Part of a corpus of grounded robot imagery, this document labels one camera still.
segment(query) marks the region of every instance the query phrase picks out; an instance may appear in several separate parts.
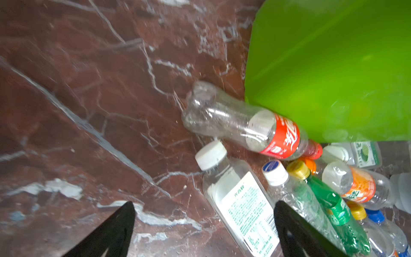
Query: white bottle cap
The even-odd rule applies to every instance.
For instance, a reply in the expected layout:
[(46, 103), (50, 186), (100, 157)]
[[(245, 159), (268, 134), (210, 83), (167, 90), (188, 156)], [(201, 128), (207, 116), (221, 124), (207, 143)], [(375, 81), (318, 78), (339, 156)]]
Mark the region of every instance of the white bottle cap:
[(323, 152), (328, 152), (329, 154), (333, 155), (334, 157), (340, 159), (343, 162), (347, 162), (350, 160), (348, 150), (342, 146), (326, 146), (324, 147)]
[(220, 140), (215, 140), (198, 151), (196, 161), (202, 171), (213, 168), (227, 156), (227, 150)]
[(277, 186), (284, 184), (289, 175), (279, 160), (267, 162), (263, 166), (263, 174), (269, 185)]

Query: green plastic container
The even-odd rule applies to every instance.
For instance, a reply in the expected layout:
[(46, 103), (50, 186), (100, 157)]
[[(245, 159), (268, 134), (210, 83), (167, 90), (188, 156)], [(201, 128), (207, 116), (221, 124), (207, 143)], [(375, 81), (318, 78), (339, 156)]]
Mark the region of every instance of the green plastic container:
[(317, 142), (411, 139), (411, 0), (267, 0), (245, 89)]

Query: bottle cap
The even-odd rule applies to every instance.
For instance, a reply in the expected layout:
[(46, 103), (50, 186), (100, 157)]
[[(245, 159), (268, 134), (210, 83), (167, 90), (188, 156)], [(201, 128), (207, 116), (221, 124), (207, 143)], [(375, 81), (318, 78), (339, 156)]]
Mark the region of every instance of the bottle cap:
[(268, 184), (273, 186), (284, 184), (289, 176), (279, 160), (267, 162), (262, 170)]
[(314, 145), (315, 152), (313, 154), (311, 154), (310, 156), (307, 156), (307, 157), (310, 158), (310, 159), (313, 159), (313, 160), (316, 160), (316, 159), (320, 158), (321, 155), (323, 154), (323, 147), (319, 143), (317, 143), (317, 142), (315, 142), (314, 140), (311, 140), (311, 139), (309, 140), (309, 143)]
[(353, 215), (354, 219), (356, 220), (363, 220), (367, 217), (367, 213), (365, 212), (364, 207), (359, 205), (354, 201), (347, 202), (348, 208), (351, 210), (351, 214)]
[(398, 257), (408, 257), (408, 256), (409, 256), (409, 253), (408, 253), (408, 245), (407, 245), (407, 248), (405, 248), (405, 251), (398, 253)]
[(227, 150), (220, 140), (213, 141), (198, 151), (196, 161), (202, 171), (213, 168), (227, 156)]
[(311, 171), (311, 174), (315, 175), (317, 171), (317, 164), (315, 163), (315, 161), (307, 157), (300, 157), (299, 160), (303, 161), (307, 168)]
[(381, 223), (385, 221), (384, 214), (380, 210), (373, 211), (373, 210), (365, 209), (365, 212), (368, 214), (368, 218), (374, 221), (375, 223)]
[(298, 179), (306, 179), (311, 175), (310, 170), (301, 160), (295, 160), (287, 166), (288, 173)]
[(345, 149), (342, 146), (326, 146), (324, 147), (324, 152), (328, 152), (331, 155), (337, 157), (338, 159), (340, 159), (343, 162), (347, 162), (350, 159), (350, 155), (348, 153), (348, 150)]

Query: green bottle label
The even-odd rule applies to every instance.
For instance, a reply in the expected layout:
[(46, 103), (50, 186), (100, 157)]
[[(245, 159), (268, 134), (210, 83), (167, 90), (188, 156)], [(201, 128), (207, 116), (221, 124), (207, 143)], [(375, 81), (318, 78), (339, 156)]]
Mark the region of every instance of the green bottle label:
[(327, 209), (327, 216), (332, 224), (342, 226), (350, 220), (351, 212), (344, 200), (340, 198), (334, 207)]

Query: marble surface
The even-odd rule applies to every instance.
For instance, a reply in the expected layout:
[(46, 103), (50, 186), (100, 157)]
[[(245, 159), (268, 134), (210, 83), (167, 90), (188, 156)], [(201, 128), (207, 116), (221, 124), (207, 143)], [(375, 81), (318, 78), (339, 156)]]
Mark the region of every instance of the marble surface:
[[(180, 116), (197, 79), (243, 98), (261, 4), (2, 1), (0, 256), (61, 256), (118, 201), (136, 206), (129, 256), (241, 256), (202, 193), (210, 138)], [(267, 161), (224, 144), (255, 171)], [(383, 149), (380, 172), (410, 172), (407, 143)], [(411, 236), (410, 215), (387, 215)]]

